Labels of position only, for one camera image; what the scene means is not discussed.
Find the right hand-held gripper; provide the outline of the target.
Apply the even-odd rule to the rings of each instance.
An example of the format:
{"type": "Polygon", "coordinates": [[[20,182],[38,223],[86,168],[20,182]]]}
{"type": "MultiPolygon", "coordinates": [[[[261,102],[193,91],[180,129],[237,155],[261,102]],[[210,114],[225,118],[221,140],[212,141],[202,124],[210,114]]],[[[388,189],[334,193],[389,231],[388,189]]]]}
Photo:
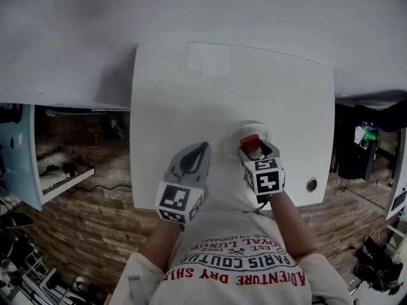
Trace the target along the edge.
{"type": "Polygon", "coordinates": [[[244,165],[245,181],[252,190],[258,204],[266,203],[269,197],[280,193],[285,185],[285,171],[282,167],[280,151],[269,141],[260,140],[259,148],[265,158],[254,160],[241,147],[238,157],[244,165]]]}

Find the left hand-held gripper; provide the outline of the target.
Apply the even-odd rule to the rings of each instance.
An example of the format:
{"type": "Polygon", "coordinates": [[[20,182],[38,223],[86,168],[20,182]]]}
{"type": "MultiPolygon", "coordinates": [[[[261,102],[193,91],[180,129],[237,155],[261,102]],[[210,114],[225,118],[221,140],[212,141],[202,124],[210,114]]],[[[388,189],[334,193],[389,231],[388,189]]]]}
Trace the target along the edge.
{"type": "Polygon", "coordinates": [[[211,151],[208,142],[198,142],[174,155],[156,194],[155,207],[162,220],[187,225],[203,207],[209,193],[211,151]]]}

